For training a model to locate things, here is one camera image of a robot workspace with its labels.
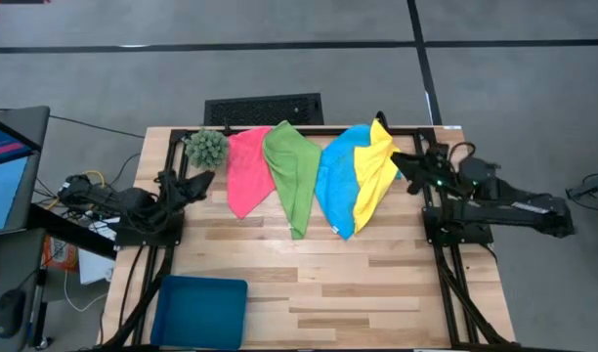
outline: yellow cable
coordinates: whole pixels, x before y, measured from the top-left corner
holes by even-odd
[[[49,205],[45,206],[45,209],[52,210],[52,208],[54,208],[54,206],[56,206],[56,204],[58,204],[59,201],[60,201],[60,199],[58,199],[58,198],[54,199],[54,201],[49,203]]]
[[[89,175],[97,175],[97,176],[99,176],[100,180],[102,180],[102,188],[104,188],[106,186],[106,178],[104,177],[104,174],[101,173],[100,171],[97,171],[97,170],[86,170],[86,171],[84,171],[84,174],[86,176],[89,176]],[[45,209],[46,210],[52,210],[54,208],[54,206],[56,206],[59,202],[60,202],[60,200],[58,198],[56,198],[51,203],[49,203],[49,205],[45,206]]]
[[[97,171],[97,170],[86,170],[86,171],[84,171],[84,174],[86,176],[89,176],[89,175],[97,175],[97,176],[99,176],[100,179],[102,180],[102,188],[104,188],[106,186],[106,178],[104,177],[104,174],[101,173],[100,171]]]

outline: blue tray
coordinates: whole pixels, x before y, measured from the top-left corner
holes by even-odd
[[[151,344],[237,350],[246,305],[243,280],[168,276],[160,288]]]

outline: wooden table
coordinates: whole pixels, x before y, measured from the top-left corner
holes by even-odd
[[[148,129],[135,187],[158,191],[152,180],[164,167],[171,129]],[[442,126],[436,136],[449,144],[464,140],[461,129]],[[334,136],[309,138],[325,147]],[[410,137],[395,137],[395,143],[405,153],[414,152]],[[454,160],[465,153],[459,149]],[[176,170],[179,161],[176,156]],[[191,167],[187,176],[196,173]],[[395,180],[367,226],[347,242],[332,233],[315,199],[306,238],[293,241],[276,192],[238,220],[227,205],[226,170],[217,170],[207,200],[186,208],[187,226],[172,273],[248,281],[242,348],[450,347],[436,261],[420,216],[423,197],[407,194],[406,187],[405,179]],[[460,249],[471,298],[496,330],[513,340],[494,259],[479,245]],[[104,313],[107,338],[116,331],[136,251],[119,251]],[[162,256],[160,251],[156,269]],[[130,285],[126,317],[138,302],[146,258],[145,249]],[[455,297],[453,302],[460,339],[466,340]],[[149,343],[154,314],[155,300],[143,343]]]

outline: pink cloth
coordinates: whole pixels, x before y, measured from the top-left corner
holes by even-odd
[[[258,127],[230,136],[228,205],[239,219],[276,188],[262,150],[269,131],[271,127]]]

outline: floor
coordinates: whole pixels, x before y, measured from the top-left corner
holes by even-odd
[[[428,47],[428,76],[416,48],[403,44],[414,40],[407,3],[416,4],[427,42],[491,42],[477,48]],[[209,99],[320,92],[328,124],[366,122],[384,110],[391,124],[441,119],[462,125],[479,156],[501,164],[503,178],[560,196],[584,175],[598,172],[598,45],[561,42],[569,39],[598,39],[598,0],[0,5],[0,108],[47,105],[58,116],[144,134],[153,125],[201,124]],[[341,40],[399,44],[266,51],[179,46]],[[546,46],[518,42],[529,40]],[[500,41],[517,41],[516,47],[496,47]],[[166,51],[98,53],[120,45],[158,45]],[[94,50],[80,49],[89,46]],[[4,54],[4,47],[25,52]],[[45,47],[64,49],[39,53]],[[112,178],[141,144],[53,119],[39,177],[51,189],[86,169]],[[131,185],[135,169],[136,161],[128,164],[117,187]],[[496,227],[495,250],[521,343],[598,351],[598,212],[571,208],[576,236],[556,240]],[[17,245],[11,255],[23,255],[29,246]],[[106,287],[75,287],[74,300],[90,301]],[[54,295],[61,289],[59,280],[50,288]],[[51,304],[46,329],[56,342],[50,350],[92,345],[102,305],[78,314],[63,300]]]

